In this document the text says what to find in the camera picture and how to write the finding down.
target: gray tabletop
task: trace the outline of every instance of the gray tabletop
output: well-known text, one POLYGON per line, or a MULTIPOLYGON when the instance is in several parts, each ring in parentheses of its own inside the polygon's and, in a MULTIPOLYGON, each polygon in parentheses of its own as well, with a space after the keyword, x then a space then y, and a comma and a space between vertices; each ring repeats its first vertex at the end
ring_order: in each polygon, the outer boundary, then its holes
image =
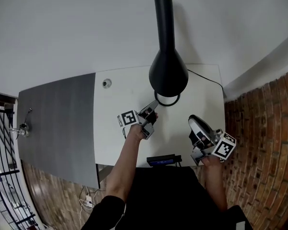
POLYGON ((29 108, 28 137, 19 136, 23 161, 67 181, 99 188, 94 156, 95 73, 21 91, 17 125, 29 108))

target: black shirt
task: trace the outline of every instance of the black shirt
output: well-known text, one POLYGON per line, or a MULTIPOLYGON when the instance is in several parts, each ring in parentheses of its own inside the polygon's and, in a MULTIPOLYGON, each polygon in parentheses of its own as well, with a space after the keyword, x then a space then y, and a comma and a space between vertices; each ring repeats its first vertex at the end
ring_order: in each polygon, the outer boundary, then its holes
POLYGON ((209 229, 220 216, 190 167, 137 168, 124 209, 106 196, 82 229, 209 229))

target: black metal railing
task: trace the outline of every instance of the black metal railing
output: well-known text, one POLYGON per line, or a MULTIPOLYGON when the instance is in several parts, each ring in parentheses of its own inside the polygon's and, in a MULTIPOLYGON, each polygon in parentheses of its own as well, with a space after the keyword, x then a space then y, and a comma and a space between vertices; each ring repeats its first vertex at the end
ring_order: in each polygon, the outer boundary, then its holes
POLYGON ((9 114, 10 112, 0 109, 0 212, 12 229, 25 230, 34 225, 40 230, 19 183, 20 171, 17 169, 13 141, 9 133, 12 123, 9 114))

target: desk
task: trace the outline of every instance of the desk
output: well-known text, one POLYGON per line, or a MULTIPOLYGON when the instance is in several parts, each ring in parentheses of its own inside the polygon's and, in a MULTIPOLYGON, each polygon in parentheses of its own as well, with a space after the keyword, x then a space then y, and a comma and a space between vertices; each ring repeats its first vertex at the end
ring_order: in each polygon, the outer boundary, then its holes
MULTIPOLYGON (((187 65, 188 69, 213 81, 220 82, 216 65, 187 65)), ((129 110, 140 111, 154 98, 148 78, 149 67, 116 69, 96 73, 94 91, 94 149, 95 162, 115 165, 124 137, 117 115, 129 110), (112 86, 104 89, 102 82, 111 79, 112 86)), ((205 120, 212 129, 225 130, 222 88, 189 72, 186 89, 180 100, 171 107, 156 108, 159 119, 155 132, 140 144, 137 167, 149 167, 147 157, 168 154, 181 155, 182 166, 195 166, 191 158, 191 129, 188 118, 194 114, 205 120)))

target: black cylinder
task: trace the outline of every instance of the black cylinder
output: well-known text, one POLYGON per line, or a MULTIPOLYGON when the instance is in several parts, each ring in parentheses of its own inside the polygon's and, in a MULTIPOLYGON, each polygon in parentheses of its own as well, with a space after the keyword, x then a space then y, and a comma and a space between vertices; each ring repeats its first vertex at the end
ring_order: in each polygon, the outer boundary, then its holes
POLYGON ((161 51, 175 49, 172 0, 155 0, 159 46, 161 51))
POLYGON ((165 97, 179 95, 187 86, 188 70, 175 49, 172 0, 155 0, 160 50, 149 69, 153 89, 165 97))

